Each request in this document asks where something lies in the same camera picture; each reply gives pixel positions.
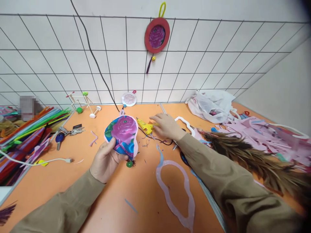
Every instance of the person's left hand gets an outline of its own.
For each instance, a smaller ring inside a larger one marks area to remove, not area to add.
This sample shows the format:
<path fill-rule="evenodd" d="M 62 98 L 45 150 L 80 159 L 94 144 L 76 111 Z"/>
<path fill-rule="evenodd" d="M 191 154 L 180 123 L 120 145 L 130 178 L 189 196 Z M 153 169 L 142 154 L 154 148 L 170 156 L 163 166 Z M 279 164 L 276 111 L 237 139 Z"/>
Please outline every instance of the person's left hand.
<path fill-rule="evenodd" d="M 113 150 L 116 139 L 112 138 L 109 143 L 104 142 L 99 147 L 90 168 L 92 176 L 102 183 L 107 183 L 122 160 L 128 160 L 127 155 L 118 154 Z"/>

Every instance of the white plastic bag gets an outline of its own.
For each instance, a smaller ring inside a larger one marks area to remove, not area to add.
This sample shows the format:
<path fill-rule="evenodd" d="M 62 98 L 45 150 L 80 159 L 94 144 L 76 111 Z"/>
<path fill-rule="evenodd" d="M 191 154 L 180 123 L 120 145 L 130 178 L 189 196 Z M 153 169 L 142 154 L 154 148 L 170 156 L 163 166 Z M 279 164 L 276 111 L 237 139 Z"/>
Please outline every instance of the white plastic bag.
<path fill-rule="evenodd" d="M 234 99 L 235 97 L 233 95 L 222 90 L 207 90 L 204 93 L 199 93 L 196 90 L 195 95 L 189 97 L 185 103 L 188 104 L 192 114 L 214 124 L 219 124 L 228 120 L 237 120 L 230 113 L 230 111 L 236 113 L 236 109 L 233 109 L 231 104 Z M 212 116 L 210 114 L 211 111 L 217 114 Z"/>

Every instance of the power cord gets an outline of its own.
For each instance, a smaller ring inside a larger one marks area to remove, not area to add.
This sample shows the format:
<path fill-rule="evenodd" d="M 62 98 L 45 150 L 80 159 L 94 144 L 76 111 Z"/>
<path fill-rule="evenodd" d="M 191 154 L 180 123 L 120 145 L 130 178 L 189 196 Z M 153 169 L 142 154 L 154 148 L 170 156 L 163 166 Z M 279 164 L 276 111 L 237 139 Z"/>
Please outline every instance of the power cord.
<path fill-rule="evenodd" d="M 27 166 L 39 166 L 39 165 L 41 165 L 41 163 L 31 164 L 31 163 L 26 163 L 26 162 L 22 162 L 22 161 L 13 159 L 10 156 L 8 156 L 6 153 L 4 153 L 2 150 L 0 150 L 0 154 L 3 154 L 7 159 L 9 159 L 9 160 L 11 160 L 13 162 L 24 164 L 24 165 L 27 165 Z M 49 160 L 49 161 L 44 161 L 44 163 L 48 163 L 48 162 L 52 162 L 52 161 L 56 161 L 56 160 L 63 160 L 66 163 L 71 163 L 72 162 L 72 159 L 61 159 L 61 158 L 59 158 L 59 159 L 53 159 L 53 160 Z"/>
<path fill-rule="evenodd" d="M 109 87 L 108 87 L 106 81 L 104 80 L 103 75 L 101 74 L 99 65 L 98 65 L 98 63 L 97 63 L 97 60 L 96 60 L 94 54 L 93 54 L 93 51 L 91 50 L 90 40 L 88 39 L 88 34 L 87 34 L 87 31 L 86 31 L 86 27 L 85 27 L 85 25 L 84 25 L 82 19 L 80 18 L 80 16 L 79 16 L 77 10 L 75 9 L 74 3 L 72 2 L 72 0 L 70 0 L 70 1 L 71 1 L 71 4 L 72 4 L 72 6 L 73 6 L 73 8 L 74 8 L 74 10 L 75 10 L 75 12 L 76 12 L 76 14 L 77 14 L 77 16 L 79 17 L 79 19 L 80 19 L 80 21 L 81 21 L 81 23 L 82 23 L 82 25 L 83 25 L 83 27 L 84 27 L 84 30 L 85 30 L 85 33 L 86 33 L 86 38 L 87 38 L 88 48 L 90 49 L 90 52 L 91 52 L 91 54 L 92 54 L 92 56 L 93 56 L 93 58 L 94 58 L 94 60 L 95 60 L 95 63 L 96 63 L 96 65 L 97 65 L 97 68 L 98 68 L 98 70 L 99 70 L 99 73 L 100 73 L 100 75 L 101 75 L 101 78 L 103 79 L 103 81 L 104 81 L 104 83 L 105 83 L 105 85 L 106 85 L 106 87 L 107 87 L 107 89 L 108 89 L 108 91 L 109 91 L 109 94 L 110 94 L 110 96 L 111 96 L 111 99 L 112 99 L 114 105 L 116 106 L 118 112 L 120 112 L 119 109 L 118 109 L 118 106 L 117 106 L 116 102 L 114 101 L 114 98 L 112 97 L 112 94 L 111 94 L 111 92 L 110 92 L 110 90 L 109 90 Z"/>

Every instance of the brown sleeve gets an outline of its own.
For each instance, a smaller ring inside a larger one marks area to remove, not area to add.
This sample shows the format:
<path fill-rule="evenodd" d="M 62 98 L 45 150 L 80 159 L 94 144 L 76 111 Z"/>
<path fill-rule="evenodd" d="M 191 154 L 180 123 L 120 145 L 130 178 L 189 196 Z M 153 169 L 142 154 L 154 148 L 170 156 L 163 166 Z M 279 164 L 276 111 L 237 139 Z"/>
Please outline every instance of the brown sleeve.
<path fill-rule="evenodd" d="M 296 232 L 301 217 L 280 197 L 256 184 L 246 169 L 190 134 L 177 142 L 190 166 L 239 232 Z"/>
<path fill-rule="evenodd" d="M 77 233 L 104 186 L 88 170 L 65 192 L 24 217 L 11 233 Z"/>

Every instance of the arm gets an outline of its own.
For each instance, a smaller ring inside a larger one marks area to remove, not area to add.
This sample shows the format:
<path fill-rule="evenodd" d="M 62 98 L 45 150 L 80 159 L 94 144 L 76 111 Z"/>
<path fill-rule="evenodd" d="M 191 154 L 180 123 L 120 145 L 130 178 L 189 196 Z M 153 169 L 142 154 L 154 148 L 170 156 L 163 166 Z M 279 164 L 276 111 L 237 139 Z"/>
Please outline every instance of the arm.
<path fill-rule="evenodd" d="M 104 142 L 91 168 L 65 192 L 58 193 L 44 205 L 32 211 L 12 229 L 11 233 L 76 233 L 88 216 L 91 205 L 105 183 L 127 155 L 117 154 L 113 138 Z"/>
<path fill-rule="evenodd" d="M 88 170 L 65 192 L 56 194 L 23 218 L 11 233 L 78 232 L 104 186 Z"/>
<path fill-rule="evenodd" d="M 295 232 L 300 216 L 281 198 L 257 185 L 246 169 L 184 132 L 166 114 L 151 117 L 159 135 L 177 141 L 218 205 L 234 217 L 239 232 Z"/>

